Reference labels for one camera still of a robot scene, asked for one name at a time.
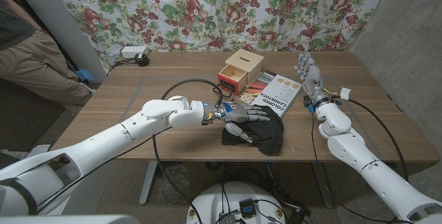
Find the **wooden table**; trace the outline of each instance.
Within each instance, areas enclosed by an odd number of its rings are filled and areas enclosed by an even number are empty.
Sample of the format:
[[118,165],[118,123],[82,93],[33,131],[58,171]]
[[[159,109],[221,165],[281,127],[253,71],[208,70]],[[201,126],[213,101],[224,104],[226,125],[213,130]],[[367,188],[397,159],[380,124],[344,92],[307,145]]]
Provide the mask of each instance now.
[[[141,110],[143,104],[160,99],[175,83],[189,78],[204,78],[217,82],[216,75],[232,53],[151,53],[147,67],[128,64],[115,68],[73,120],[53,149],[67,147],[107,129]],[[265,56],[262,69],[267,69],[299,81],[293,66],[297,52],[258,52]],[[384,121],[396,138],[407,162],[436,162],[439,155],[411,121],[388,98],[387,93],[364,69],[351,53],[312,52],[323,74],[328,90],[352,90],[350,97],[368,106]],[[209,85],[190,83],[182,85],[169,96],[183,95],[190,100],[216,102],[217,95]],[[171,129],[157,137],[162,160],[179,161],[285,161],[311,162],[315,160],[311,141],[311,113],[303,106],[301,92],[283,122],[285,126],[282,151],[277,156],[266,156],[249,144],[221,145],[224,124],[219,121],[208,126],[192,125]],[[392,141],[380,124],[364,109],[343,101],[340,107],[352,119],[355,130],[365,139],[369,149],[380,159],[398,162],[399,156]],[[314,124],[316,153],[321,162],[337,162],[329,152],[327,141],[318,132],[319,121]],[[152,143],[123,155],[125,159],[154,160]]]

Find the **concrete wall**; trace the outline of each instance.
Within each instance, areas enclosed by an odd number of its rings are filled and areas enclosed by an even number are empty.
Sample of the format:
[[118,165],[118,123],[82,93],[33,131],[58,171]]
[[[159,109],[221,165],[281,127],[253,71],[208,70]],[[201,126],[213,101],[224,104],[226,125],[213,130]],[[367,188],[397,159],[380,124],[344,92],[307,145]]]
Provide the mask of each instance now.
[[[367,29],[349,51],[442,157],[441,31],[442,0],[381,0]],[[411,176],[410,182],[424,194],[442,201],[441,175],[442,163],[438,162]],[[365,201],[361,205],[375,206],[366,196],[360,200]],[[371,214],[374,218],[392,217],[391,212]],[[341,220],[364,223],[342,216]]]
[[103,82],[106,72],[99,57],[83,35],[75,20],[61,0],[26,0],[49,31],[54,35],[70,58],[82,71],[89,82]]

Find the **metal table leg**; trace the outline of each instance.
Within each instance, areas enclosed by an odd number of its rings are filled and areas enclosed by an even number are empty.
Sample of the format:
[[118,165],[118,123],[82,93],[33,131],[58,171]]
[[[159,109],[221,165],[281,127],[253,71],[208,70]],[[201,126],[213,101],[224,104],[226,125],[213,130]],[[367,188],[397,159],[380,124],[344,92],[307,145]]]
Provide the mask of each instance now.
[[151,188],[153,186],[153,180],[155,179],[155,172],[157,171],[157,161],[150,161],[147,165],[146,175],[144,177],[143,188],[141,189],[140,194],[140,204],[147,204],[147,200],[149,198],[149,194],[151,192]]
[[327,208],[332,208],[334,206],[333,198],[330,196],[330,193],[326,188],[326,186],[328,188],[330,188],[330,186],[327,182],[327,177],[325,176],[324,166],[319,162],[315,162],[312,165],[313,170],[315,171],[316,180],[318,181],[320,192],[323,195],[324,206]]

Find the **floral curtain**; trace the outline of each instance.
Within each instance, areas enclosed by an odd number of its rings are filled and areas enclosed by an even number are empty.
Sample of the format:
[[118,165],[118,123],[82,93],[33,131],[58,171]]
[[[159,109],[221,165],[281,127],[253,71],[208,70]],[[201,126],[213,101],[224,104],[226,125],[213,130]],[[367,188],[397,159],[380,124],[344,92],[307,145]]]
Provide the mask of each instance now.
[[107,69],[153,51],[345,50],[378,0],[62,0]]

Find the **person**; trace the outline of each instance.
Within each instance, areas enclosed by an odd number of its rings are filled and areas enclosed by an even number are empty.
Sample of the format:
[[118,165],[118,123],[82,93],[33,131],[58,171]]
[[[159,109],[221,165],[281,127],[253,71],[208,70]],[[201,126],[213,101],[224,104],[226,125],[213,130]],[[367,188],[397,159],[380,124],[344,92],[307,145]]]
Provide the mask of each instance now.
[[0,78],[77,115],[95,91],[78,82],[54,39],[13,0],[0,0]]

